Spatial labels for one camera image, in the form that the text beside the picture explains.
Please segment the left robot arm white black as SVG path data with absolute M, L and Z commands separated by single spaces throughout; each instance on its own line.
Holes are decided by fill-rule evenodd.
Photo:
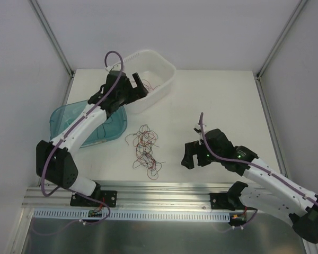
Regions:
M 41 178 L 41 191 L 45 197 L 45 182 L 49 181 L 81 196 L 89 206 L 101 199 L 100 185 L 79 174 L 73 159 L 85 140 L 120 107 L 131 104 L 148 95 L 137 73 L 132 75 L 135 86 L 123 71 L 111 71 L 98 92 L 87 101 L 75 121 L 51 141 L 41 140 L 36 146 L 36 173 Z

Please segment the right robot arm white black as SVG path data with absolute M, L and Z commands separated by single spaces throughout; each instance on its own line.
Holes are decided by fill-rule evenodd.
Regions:
M 194 131 L 199 140 L 184 145 L 182 166 L 193 169 L 195 165 L 204 167 L 217 162 L 268 191 L 264 194 L 236 181 L 226 193 L 211 195 L 212 206 L 231 211 L 244 207 L 263 211 L 286 222 L 304 240 L 318 243 L 318 193 L 273 170 L 247 147 L 232 145 L 220 129 L 205 131 L 196 125 Z

